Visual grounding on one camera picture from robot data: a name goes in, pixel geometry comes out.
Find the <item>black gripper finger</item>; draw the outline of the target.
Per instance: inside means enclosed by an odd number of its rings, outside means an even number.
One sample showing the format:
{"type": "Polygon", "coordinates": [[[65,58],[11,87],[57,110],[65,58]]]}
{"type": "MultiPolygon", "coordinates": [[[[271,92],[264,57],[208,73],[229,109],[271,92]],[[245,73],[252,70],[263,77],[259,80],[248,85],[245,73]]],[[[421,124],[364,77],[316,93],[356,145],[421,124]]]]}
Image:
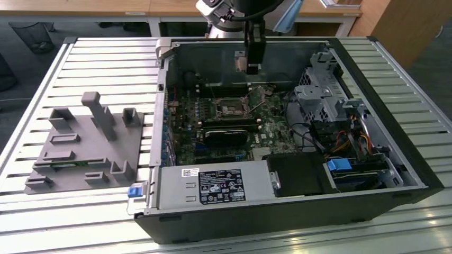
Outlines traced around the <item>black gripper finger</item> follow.
{"type": "Polygon", "coordinates": [[[245,22],[245,62],[248,75],[259,73],[259,65],[265,53],[265,21],[251,20],[245,22]]]}

